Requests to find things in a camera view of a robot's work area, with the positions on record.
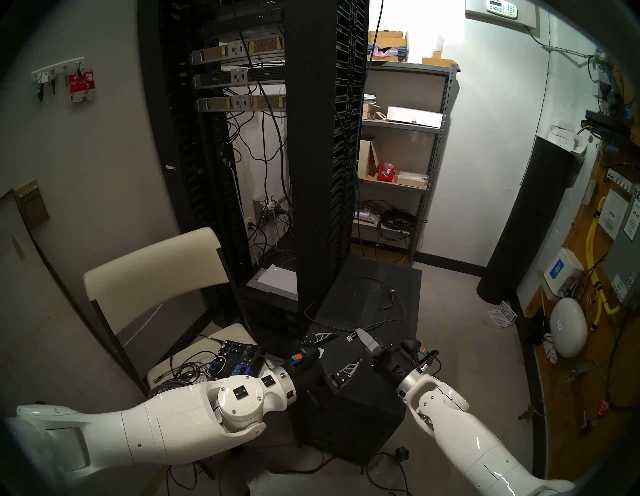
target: white chair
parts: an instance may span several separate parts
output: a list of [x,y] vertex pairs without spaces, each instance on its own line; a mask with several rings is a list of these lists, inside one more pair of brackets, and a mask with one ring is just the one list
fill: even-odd
[[[227,283],[219,248],[214,232],[204,227],[141,248],[84,274],[87,296],[125,371],[145,394],[147,385],[124,351],[118,334],[142,313],[165,301],[195,289]],[[255,344],[242,324],[233,324],[210,337]],[[216,353],[219,349],[220,344],[215,340],[202,339],[176,353],[173,366],[198,351]],[[154,380],[169,370],[169,359],[157,364],[147,373],[148,384],[153,387]]]

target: floor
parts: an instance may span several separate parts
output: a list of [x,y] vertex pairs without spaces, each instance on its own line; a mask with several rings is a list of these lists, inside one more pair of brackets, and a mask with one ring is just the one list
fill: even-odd
[[[442,371],[439,378],[454,387],[469,402],[469,413],[484,422],[515,458],[531,470],[532,427],[517,419],[529,405],[529,389],[515,327],[500,329],[486,315],[486,311],[494,307],[477,296],[478,277],[422,264],[414,267],[422,271],[417,338],[428,349],[440,350]],[[287,445],[294,440],[285,412],[272,412],[265,420],[267,430],[248,448],[260,453],[265,466],[273,470],[287,467],[305,470],[318,465],[321,461],[318,451]],[[449,463],[433,438],[421,432],[409,416],[385,448],[393,452],[399,446],[405,446],[410,452],[409,460],[403,466],[409,490],[414,494],[477,494]],[[211,463],[216,476],[223,474],[222,494],[244,495],[246,486],[236,472],[239,468],[237,463],[229,458],[221,460],[216,457]],[[191,466],[177,467],[173,473],[178,482],[187,487],[193,485]],[[313,477],[320,474],[359,477],[360,467],[335,460]],[[187,493],[215,496],[219,494],[218,483],[200,474],[194,491],[182,489],[171,480],[169,488],[174,496]],[[391,485],[403,486],[400,473]],[[167,494],[164,478],[155,494]],[[388,492],[371,486],[370,494]]]

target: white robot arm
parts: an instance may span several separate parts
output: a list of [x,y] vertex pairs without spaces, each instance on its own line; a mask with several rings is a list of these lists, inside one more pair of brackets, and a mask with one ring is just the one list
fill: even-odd
[[[396,388],[418,426],[433,436],[453,465],[483,495],[547,496],[570,491],[568,481],[533,477],[473,415],[453,388],[424,373],[415,347],[389,350],[358,329],[375,370]],[[163,392],[122,412],[87,415],[62,406],[17,409],[22,444],[48,450],[66,484],[77,484],[107,467],[133,463],[183,464],[226,451],[258,437],[270,411],[297,399],[289,373],[231,376]]]
[[289,374],[276,367],[260,378],[231,376],[171,389],[121,412],[23,405],[13,421],[20,424],[14,431],[21,444],[49,451],[64,483],[75,485],[107,467],[182,464],[226,451],[258,437],[264,414],[295,400]]

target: yellow cable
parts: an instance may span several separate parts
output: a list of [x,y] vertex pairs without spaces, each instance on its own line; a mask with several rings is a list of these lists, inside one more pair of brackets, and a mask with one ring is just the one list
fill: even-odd
[[602,315],[602,307],[604,307],[604,310],[605,312],[607,312],[607,315],[615,315],[620,311],[620,305],[618,305],[615,308],[611,308],[609,306],[609,302],[607,301],[607,296],[604,294],[604,291],[602,289],[602,283],[600,283],[600,279],[598,278],[598,273],[594,268],[595,263],[593,261],[593,244],[595,242],[596,230],[598,227],[598,219],[600,217],[599,214],[602,212],[602,209],[604,207],[604,203],[606,202],[606,200],[607,200],[607,197],[603,196],[598,202],[598,207],[597,207],[598,216],[595,216],[593,218],[593,221],[591,222],[591,227],[589,228],[589,232],[587,233],[587,239],[586,239],[586,245],[585,245],[587,267],[589,267],[589,270],[591,271],[591,283],[593,284],[593,287],[595,287],[596,292],[599,296],[596,318],[593,321],[593,324],[591,325],[592,331],[598,328],[598,324],[600,323],[600,316]]

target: chair seat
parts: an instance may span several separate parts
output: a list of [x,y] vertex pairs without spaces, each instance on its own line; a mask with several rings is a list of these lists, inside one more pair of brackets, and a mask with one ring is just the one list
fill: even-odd
[[[213,334],[209,334],[209,337],[219,339],[222,341],[236,341],[245,344],[256,344],[251,335],[247,332],[242,324],[232,324],[229,327],[225,327],[224,329],[220,329]],[[211,339],[206,339],[204,337],[200,338],[198,341],[190,344],[188,347],[179,351],[173,356],[173,368],[179,367],[187,358],[199,351],[212,351],[213,353],[217,353],[221,348],[221,345],[217,341],[213,341]],[[201,364],[206,364],[213,359],[212,353],[199,353],[194,356],[190,362],[199,362]],[[260,375],[262,375],[269,367],[272,367],[273,364],[266,360],[266,363],[262,365],[260,369]],[[169,358],[167,358],[164,362],[160,362],[155,367],[153,367],[147,373],[147,381],[149,387],[157,386],[162,382],[168,381],[172,378],[171,374],[164,375],[158,382],[154,382],[154,380],[166,372],[169,372]]]

